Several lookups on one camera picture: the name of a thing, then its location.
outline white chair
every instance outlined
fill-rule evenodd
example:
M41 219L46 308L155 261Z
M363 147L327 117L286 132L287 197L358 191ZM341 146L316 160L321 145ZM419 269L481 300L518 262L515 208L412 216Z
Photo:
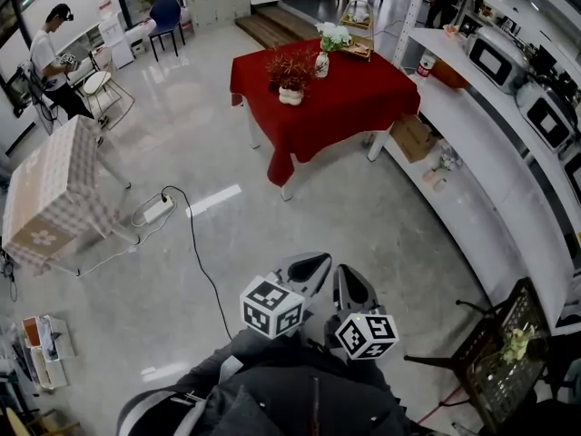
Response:
M91 107L91 99L97 103L99 107L99 116L96 119L100 119L103 114L114 104L122 99L121 94L117 91L117 89L121 90L125 95L127 95L131 99L131 104L127 108L127 110L123 113L121 118L117 120L117 123L127 114L127 112L131 109L133 104L135 103L135 99L132 95L127 93L125 89L123 89L120 85L118 85L113 80L113 59L112 59L112 52L109 47L102 46L97 48L92 54L91 57L93 58L95 66L99 69L96 73L87 77L83 82L83 91L87 96L87 103L89 104L89 110L91 113L94 114L93 108ZM111 89L111 91L115 92L117 98L113 98L111 93L107 90L107 88ZM99 94L101 92L106 92L107 96L111 100L111 102L105 106L103 109L101 107L101 102L99 101Z

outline flower vase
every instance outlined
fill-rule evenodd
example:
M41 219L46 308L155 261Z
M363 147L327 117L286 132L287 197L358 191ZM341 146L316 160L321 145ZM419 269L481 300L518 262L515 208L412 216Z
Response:
M320 52L319 56L317 56L317 61L315 62L315 75L322 79L323 77L327 77L329 73L329 56L327 52Z
M289 104L293 106L300 105L302 102L303 93L301 91L292 91L291 89L283 89L279 87L279 100L282 104Z

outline white cable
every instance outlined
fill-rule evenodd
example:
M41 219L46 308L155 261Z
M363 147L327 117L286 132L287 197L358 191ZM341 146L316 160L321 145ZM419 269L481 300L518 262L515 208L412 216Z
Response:
M145 202L139 204L137 206L137 208L133 211L133 214L131 215L131 224L133 226L135 226L136 228L141 228L142 226L145 226L147 222L144 222L142 224L136 224L134 222L134 218L135 215L137 214L137 212L139 212L146 204L148 204L150 201L152 201L155 197L157 197L158 195L162 195L161 193L157 193L155 195L153 195L151 198L147 199ZM178 208L178 201L175 199L175 197L173 197L172 195L165 193L165 195L167 195L168 197L170 197L172 199L173 202L173 208L170 210L170 212L168 213L168 215L165 217L165 219L163 220L163 223L160 224L157 228L155 228L153 231L151 231L150 233L148 233L143 239L141 239L141 241L139 241L137 244L135 245L130 245L129 247L127 247L123 252L119 252L119 253L115 253L113 255L111 255L109 258L103 260L102 262L97 263L93 268L91 268L89 271L84 272L83 274L80 274L78 276L78 278L83 278L83 276L92 273L93 271L95 271L97 268L99 268L101 265L110 262L113 258L115 257L119 257L121 255L125 255L126 253L128 253L129 251L131 251L133 248L139 247L140 245L144 245L145 242L149 239L149 236L151 236L154 233L157 233L158 231L160 231L164 225L167 223L167 221L170 219L170 216L172 216L173 212L176 211L176 209Z

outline potted plant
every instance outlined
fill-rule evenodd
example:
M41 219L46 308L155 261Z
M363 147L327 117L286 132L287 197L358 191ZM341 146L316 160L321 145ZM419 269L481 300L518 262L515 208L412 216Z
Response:
M320 38L320 53L317 56L315 66L317 69L317 77L327 77L329 73L329 56L328 53L333 50L339 50L342 47L348 46L351 41L351 36L347 27L344 25L334 25L333 23L318 23L315 25L317 31L321 35Z
M299 105L309 83L316 76L312 62L313 52L298 51L275 55L266 66L271 77L270 89L279 89L279 100L283 104Z

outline red cable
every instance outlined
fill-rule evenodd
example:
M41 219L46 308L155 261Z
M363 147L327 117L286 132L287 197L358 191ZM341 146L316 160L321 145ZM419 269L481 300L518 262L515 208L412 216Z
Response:
M448 401L450 399L452 399L456 394L458 394L458 392L461 391L461 390L462 390L462 385L458 386L454 391L452 391L452 393L446 399L444 399L444 401L442 401L441 403L448 403ZM438 410L440 410L442 408L441 403L438 404L438 407L436 407L434 410L429 411L428 414L425 417L423 417L422 419L420 419L419 421L417 421L417 424L420 425L423 421L427 420L434 413L436 413Z

